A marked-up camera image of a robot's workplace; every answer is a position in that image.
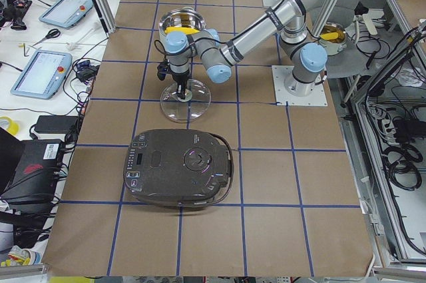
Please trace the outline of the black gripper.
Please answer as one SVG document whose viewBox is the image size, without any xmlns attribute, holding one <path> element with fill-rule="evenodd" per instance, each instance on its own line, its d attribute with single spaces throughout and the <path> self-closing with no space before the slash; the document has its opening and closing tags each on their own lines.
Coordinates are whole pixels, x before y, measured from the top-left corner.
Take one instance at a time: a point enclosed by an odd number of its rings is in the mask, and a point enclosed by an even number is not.
<svg viewBox="0 0 426 283">
<path fill-rule="evenodd" d="M 183 73 L 177 73 L 177 72 L 171 71 L 171 75 L 172 75 L 173 80 L 177 84 L 176 96 L 179 99 L 185 99 L 186 98 L 186 85 L 187 85 L 188 79 L 190 77 L 190 71 L 187 70 Z"/>
</svg>

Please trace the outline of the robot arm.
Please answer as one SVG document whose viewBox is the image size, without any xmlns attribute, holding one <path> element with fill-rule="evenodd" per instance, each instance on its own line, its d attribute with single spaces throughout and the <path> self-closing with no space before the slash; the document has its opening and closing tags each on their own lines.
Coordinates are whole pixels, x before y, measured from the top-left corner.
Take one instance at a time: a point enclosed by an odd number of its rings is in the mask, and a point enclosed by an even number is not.
<svg viewBox="0 0 426 283">
<path fill-rule="evenodd" d="M 210 80 L 224 83 L 232 75 L 232 67 L 240 63 L 268 37 L 279 33 L 291 43 L 301 43 L 307 35 L 306 26 L 296 27 L 304 21 L 306 13 L 318 0 L 277 0 L 262 16 L 226 42 L 219 40 L 215 29 L 185 33 L 183 27 L 166 32 L 162 42 L 164 61 L 158 66 L 158 77 L 170 74 L 176 83 L 178 100 L 185 101 L 189 80 L 189 60 L 199 57 Z"/>
</svg>

